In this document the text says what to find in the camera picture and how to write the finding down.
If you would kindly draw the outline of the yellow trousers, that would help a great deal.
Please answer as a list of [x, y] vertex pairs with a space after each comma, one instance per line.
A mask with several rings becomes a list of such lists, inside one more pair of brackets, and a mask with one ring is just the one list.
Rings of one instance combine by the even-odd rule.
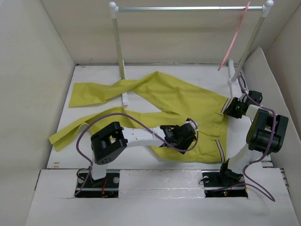
[[226, 159], [228, 118], [225, 108], [231, 99], [215, 92], [184, 82], [171, 75], [153, 72], [139, 80], [120, 80], [113, 85], [75, 83], [69, 107], [103, 104], [127, 91], [132, 91], [158, 108], [157, 113], [138, 113], [114, 107], [101, 113], [77, 119], [50, 136], [57, 151], [69, 145], [84, 125], [96, 133], [110, 122], [119, 121], [128, 128], [149, 128], [160, 125], [180, 125], [186, 119], [198, 124], [196, 147], [184, 154], [169, 147], [152, 147], [162, 159], [182, 162], [218, 163]]

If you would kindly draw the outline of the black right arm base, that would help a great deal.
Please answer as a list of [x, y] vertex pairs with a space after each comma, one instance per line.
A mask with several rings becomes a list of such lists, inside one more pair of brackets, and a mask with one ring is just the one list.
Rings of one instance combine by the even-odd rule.
[[220, 169], [202, 170], [199, 185], [204, 187], [206, 198], [248, 197], [243, 174], [229, 170], [228, 161]]

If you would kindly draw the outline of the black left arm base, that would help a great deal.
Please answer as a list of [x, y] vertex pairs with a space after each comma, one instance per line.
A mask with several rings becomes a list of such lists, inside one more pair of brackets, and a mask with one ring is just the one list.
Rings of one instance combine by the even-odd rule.
[[118, 198], [120, 171], [109, 170], [101, 179], [89, 177], [88, 169], [81, 168], [77, 171], [77, 183], [74, 192], [76, 198]]

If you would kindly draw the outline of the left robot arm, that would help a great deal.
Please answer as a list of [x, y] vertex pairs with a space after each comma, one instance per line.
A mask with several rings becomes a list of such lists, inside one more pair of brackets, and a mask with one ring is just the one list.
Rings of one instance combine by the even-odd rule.
[[88, 176], [93, 186], [101, 186], [109, 163], [126, 149], [136, 146], [170, 147], [185, 153], [198, 142], [198, 124], [192, 119], [179, 125], [161, 125], [151, 129], [133, 129], [112, 122], [91, 136], [93, 166]]

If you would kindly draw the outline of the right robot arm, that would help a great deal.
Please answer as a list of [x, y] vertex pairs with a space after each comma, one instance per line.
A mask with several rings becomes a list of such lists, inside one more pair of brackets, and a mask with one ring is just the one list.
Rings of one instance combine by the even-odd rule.
[[239, 180], [246, 166], [260, 161], [270, 153], [277, 153], [284, 142], [289, 119], [260, 106], [262, 93], [251, 90], [249, 95], [250, 97], [243, 95], [233, 98], [224, 111], [225, 115], [236, 119], [246, 116], [252, 120], [245, 146], [223, 163], [217, 174], [219, 183], [224, 186], [234, 179]]

